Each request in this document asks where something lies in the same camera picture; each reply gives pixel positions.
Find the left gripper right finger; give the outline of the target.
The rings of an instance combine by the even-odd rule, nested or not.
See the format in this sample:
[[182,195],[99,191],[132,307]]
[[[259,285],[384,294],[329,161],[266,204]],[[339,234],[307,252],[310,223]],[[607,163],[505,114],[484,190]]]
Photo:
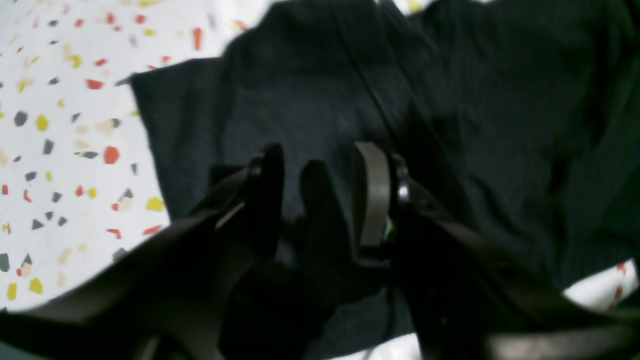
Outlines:
[[393,183],[387,155],[373,142],[356,142],[351,170],[355,256],[361,261],[381,261]]

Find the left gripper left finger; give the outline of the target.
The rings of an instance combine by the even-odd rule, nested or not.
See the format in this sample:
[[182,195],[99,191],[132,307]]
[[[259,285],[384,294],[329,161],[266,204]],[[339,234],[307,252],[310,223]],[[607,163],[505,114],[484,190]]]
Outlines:
[[245,203],[250,242],[258,255],[275,256],[281,235],[285,164],[282,146],[266,145],[247,167]]

